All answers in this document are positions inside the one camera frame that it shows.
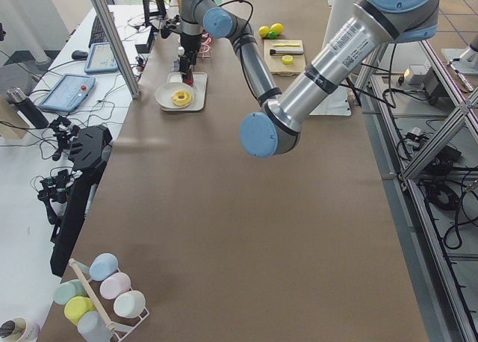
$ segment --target white tray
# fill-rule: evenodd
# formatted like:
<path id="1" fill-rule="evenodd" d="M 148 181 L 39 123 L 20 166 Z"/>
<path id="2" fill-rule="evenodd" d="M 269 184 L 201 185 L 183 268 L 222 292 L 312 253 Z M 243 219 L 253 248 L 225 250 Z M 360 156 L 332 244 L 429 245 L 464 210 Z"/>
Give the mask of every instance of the white tray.
<path id="1" fill-rule="evenodd" d="M 160 105 L 161 109 L 166 112 L 197 112 L 204 108 L 206 98 L 206 85 L 208 83 L 208 75 L 205 72 L 194 72 L 194 101 L 186 108 L 166 108 Z M 182 82 L 181 73 L 173 72 L 167 76 L 167 82 Z"/>

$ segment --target computer mouse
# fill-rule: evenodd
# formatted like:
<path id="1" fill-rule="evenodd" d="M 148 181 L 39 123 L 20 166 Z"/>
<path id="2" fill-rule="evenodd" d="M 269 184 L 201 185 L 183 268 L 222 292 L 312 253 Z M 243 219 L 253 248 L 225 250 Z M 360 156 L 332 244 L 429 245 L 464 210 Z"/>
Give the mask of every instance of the computer mouse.
<path id="1" fill-rule="evenodd" d="M 86 60 L 87 58 L 88 58 L 88 52 L 86 51 L 81 51 L 77 49 L 76 51 L 73 51 L 72 53 L 73 60 Z"/>

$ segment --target white desk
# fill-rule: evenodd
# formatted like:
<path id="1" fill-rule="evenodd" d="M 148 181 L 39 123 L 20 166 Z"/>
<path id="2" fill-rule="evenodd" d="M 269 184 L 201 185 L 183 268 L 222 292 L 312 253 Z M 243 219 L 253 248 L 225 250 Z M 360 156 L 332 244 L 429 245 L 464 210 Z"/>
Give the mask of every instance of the white desk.
<path id="1" fill-rule="evenodd" d="M 112 6 L 115 23 L 120 37 L 124 40 L 124 46 L 130 63 L 135 63 L 136 51 L 134 48 L 134 33 L 136 30 L 128 26 L 130 18 L 140 19 L 143 7 L 117 5 Z M 88 50 L 90 29 L 95 17 L 91 10 L 76 32 L 66 43 L 51 67 L 71 60 L 71 54 L 76 49 Z M 54 72 L 59 74 L 76 73 L 84 74 L 84 61 L 69 63 L 58 67 Z M 53 87 L 59 79 L 59 75 L 48 73 L 36 86 L 35 90 L 45 90 Z M 72 124 L 79 124 L 78 120 L 86 121 L 90 110 L 96 101 L 103 99 L 113 85 L 122 86 L 107 97 L 109 102 L 100 111 L 95 112 L 104 119 L 92 116 L 89 125 L 98 125 L 111 122 L 108 127 L 115 140 L 121 129 L 121 123 L 125 119 L 126 112 L 131 103 L 131 95 L 119 72 L 111 74 L 95 75 L 96 85 L 88 99 L 78 108 L 78 113 L 70 116 Z M 31 95 L 31 99 L 41 102 L 40 97 L 45 92 Z M 56 115 L 45 114 L 51 122 Z M 51 137 L 52 131 L 33 131 L 36 135 L 44 134 Z M 0 146 L 4 145 L 28 145 L 37 139 L 26 134 L 22 140 L 6 140 L 0 137 Z M 43 154 L 49 157 L 55 151 L 53 146 L 42 144 Z M 36 175 L 48 176 L 50 170 L 55 167 L 70 167 L 72 163 L 62 158 L 54 162 L 52 159 L 43 160 L 40 156 L 39 145 L 29 147 L 0 147 L 0 211 L 1 211 L 1 238 L 0 238 L 0 269 L 1 284 L 1 308 L 0 321 L 22 316 L 43 325 L 46 315 L 52 303 L 55 288 L 60 279 L 52 275 L 50 270 L 50 257 L 53 244 L 50 243 L 52 226 L 46 218 L 46 211 L 42 202 L 37 200 L 37 193 L 31 188 L 30 181 Z M 58 211 L 59 205 L 53 207 Z"/>

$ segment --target cup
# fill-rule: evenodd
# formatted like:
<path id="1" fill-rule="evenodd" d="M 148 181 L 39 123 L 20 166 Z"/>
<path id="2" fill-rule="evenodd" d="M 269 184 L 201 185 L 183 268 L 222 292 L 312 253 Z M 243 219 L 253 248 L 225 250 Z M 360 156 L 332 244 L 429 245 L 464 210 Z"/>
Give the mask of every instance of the cup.
<path id="1" fill-rule="evenodd" d="M 65 317 L 73 323 L 75 326 L 78 325 L 78 321 L 86 314 L 88 311 L 95 311 L 95 305 L 89 297 L 77 296 L 73 297 L 65 305 L 63 310 Z"/>
<path id="2" fill-rule="evenodd" d="M 53 293 L 53 301 L 59 305 L 66 305 L 73 297 L 86 296 L 87 292 L 81 285 L 80 280 L 70 280 L 60 284 Z"/>
<path id="3" fill-rule="evenodd" d="M 90 311 L 78 321 L 78 332 L 87 342 L 109 342 L 114 331 L 110 331 L 96 311 Z"/>
<path id="4" fill-rule="evenodd" d="M 108 252 L 96 256 L 90 266 L 90 277 L 95 281 L 103 281 L 118 270 L 118 259 Z"/>
<path id="5" fill-rule="evenodd" d="M 28 321 L 23 317 L 14 318 L 12 321 L 15 322 L 15 332 L 2 338 L 2 342 L 29 342 L 37 338 L 40 333 L 38 323 Z"/>
<path id="6" fill-rule="evenodd" d="M 125 273 L 114 273 L 105 279 L 99 292 L 105 299 L 116 299 L 131 288 L 131 279 Z"/>
<path id="7" fill-rule="evenodd" d="M 120 317 L 135 318 L 143 312 L 146 307 L 144 295 L 137 290 L 122 293 L 114 300 L 114 313 Z"/>

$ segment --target plate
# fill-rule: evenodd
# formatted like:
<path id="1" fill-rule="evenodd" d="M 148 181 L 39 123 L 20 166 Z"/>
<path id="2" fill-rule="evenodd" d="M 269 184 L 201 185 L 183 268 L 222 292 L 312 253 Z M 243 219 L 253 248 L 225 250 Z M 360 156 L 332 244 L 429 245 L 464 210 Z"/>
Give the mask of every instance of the plate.
<path id="1" fill-rule="evenodd" d="M 188 105 L 183 105 L 182 107 L 178 107 L 173 103 L 172 97 L 174 92 L 178 90 L 186 90 L 191 94 L 192 99 Z M 184 108 L 189 107 L 194 102 L 194 90 L 191 86 L 188 86 L 182 82 L 167 82 L 162 84 L 155 93 L 156 102 L 163 108 L 168 110 L 180 111 Z"/>

